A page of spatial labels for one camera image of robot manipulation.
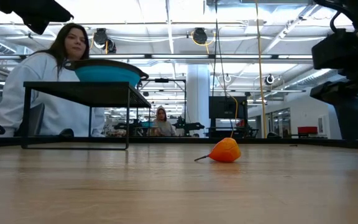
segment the laboratory room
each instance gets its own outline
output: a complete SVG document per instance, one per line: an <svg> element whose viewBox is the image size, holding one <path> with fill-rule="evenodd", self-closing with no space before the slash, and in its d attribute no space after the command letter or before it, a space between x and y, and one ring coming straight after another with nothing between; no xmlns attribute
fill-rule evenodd
<svg viewBox="0 0 358 224"><path fill-rule="evenodd" d="M0 223L358 223L358 0L0 0Z"/></svg>

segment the ceiling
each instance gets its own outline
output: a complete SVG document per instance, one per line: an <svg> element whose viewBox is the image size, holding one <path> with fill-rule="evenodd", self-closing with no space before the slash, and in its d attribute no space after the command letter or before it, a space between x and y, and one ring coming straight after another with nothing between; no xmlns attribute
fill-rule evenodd
<svg viewBox="0 0 358 224"><path fill-rule="evenodd" d="M219 1L217 16L214 7L208 5L210 0L56 0L56 2L74 15L72 22L86 27L89 37L92 37L97 28L107 28L109 37L116 44L117 54L207 54L207 52L215 54L215 48L217 54L257 55L259 52L255 4L241 3L247 2L244 0ZM312 46L331 32L329 22L335 13L331 9L308 5L310 1L307 0L261 0L260 2L260 48L264 55L311 55ZM264 2L274 2L274 4L264 4ZM219 21L219 41L214 39L216 18ZM0 42L12 47L26 46L33 51L45 49L53 42L62 25L64 24L51 23L43 35L37 35L23 25L19 16L0 12ZM343 15L336 19L335 25L352 30L351 21ZM208 42L211 41L208 48L196 45L191 39L191 32L196 27L205 28L209 37ZM91 53L104 52L93 47ZM172 59L123 61L138 66L151 78L175 79L186 78L187 65L195 63L192 60ZM13 60L0 60L0 68L11 70L16 63ZM213 75L213 60L205 60L203 63L209 64ZM257 63L225 60L223 68L225 76L230 77L230 81L226 83L228 88L237 90L260 88L260 71ZM300 76L307 74L310 77L317 72L313 70L310 58L301 63L294 60L280 63L263 61L261 68L262 77L272 74L276 78L273 86L265 88L285 89L289 84L299 81ZM223 82L220 60L216 64L216 76L219 77L220 82ZM148 87L161 89L176 87L178 92L171 94L178 97L183 95L174 83L164 85L149 83ZM153 96L160 97L161 94L150 93L150 97Z"/></svg>

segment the black table frame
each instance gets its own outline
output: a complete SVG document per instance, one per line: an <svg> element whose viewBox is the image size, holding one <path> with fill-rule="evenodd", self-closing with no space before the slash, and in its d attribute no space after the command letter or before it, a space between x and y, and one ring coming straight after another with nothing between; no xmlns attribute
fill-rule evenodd
<svg viewBox="0 0 358 224"><path fill-rule="evenodd" d="M115 96L118 97L121 102L115 103L115 102L108 102L108 103L100 103L100 104L94 104L86 101L82 101L79 98L76 98L75 94L69 94L68 92L60 91L60 93L57 93L56 91L53 91L53 88L50 88L51 86L57 86L57 87L72 87L72 88L81 88L81 87L100 87L104 88L104 90L109 90L112 93L114 93L115 89L120 89L121 91L117 91ZM88 138L94 138L92 137L92 108L94 107L112 107L112 108L127 108L127 116L126 116L126 140L125 140L125 147L109 147L107 149L109 150L126 150L129 147L129 110L130 108L149 108L149 114L151 110L151 104L128 82L112 82L112 83L83 83L83 82L24 82L24 109L23 109L23 132L22 132L22 138L21 138L21 147L23 149L106 149L105 147L29 147L29 115L30 115L30 105L31 105L31 93L33 90L43 92L46 94L50 94L53 96L57 96L59 98L63 98L66 100L74 101L76 103L80 103L85 106L89 106L89 126L88 126ZM122 101L122 94L123 89L126 88L126 100L125 103ZM138 100L138 103L131 104L131 97L134 97Z"/></svg>

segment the desk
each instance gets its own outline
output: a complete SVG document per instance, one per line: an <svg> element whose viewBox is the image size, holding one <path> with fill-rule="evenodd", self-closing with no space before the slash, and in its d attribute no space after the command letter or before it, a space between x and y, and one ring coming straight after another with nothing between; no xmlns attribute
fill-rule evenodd
<svg viewBox="0 0 358 224"><path fill-rule="evenodd" d="M236 163L193 162L213 146L0 147L0 223L358 223L358 150L241 144Z"/></svg>
<svg viewBox="0 0 358 224"><path fill-rule="evenodd" d="M91 118L93 107L125 107L127 108L127 124L129 124L129 108L149 108L150 114L151 104L135 88L130 86L128 82L24 82L24 87L23 149L44 149L44 147L29 147L28 144L29 113L32 90L89 106L89 138L91 138ZM111 148L111 150L125 150L128 146L129 125L127 125L125 147Z"/></svg>

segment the teal bowl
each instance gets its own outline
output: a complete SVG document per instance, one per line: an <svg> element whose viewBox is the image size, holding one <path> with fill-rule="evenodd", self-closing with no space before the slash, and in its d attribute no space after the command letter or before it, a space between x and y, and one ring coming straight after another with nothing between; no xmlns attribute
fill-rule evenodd
<svg viewBox="0 0 358 224"><path fill-rule="evenodd" d="M81 82L129 82L135 87L141 79L149 78L133 65L112 60L76 60L65 62L63 66L73 70Z"/></svg>

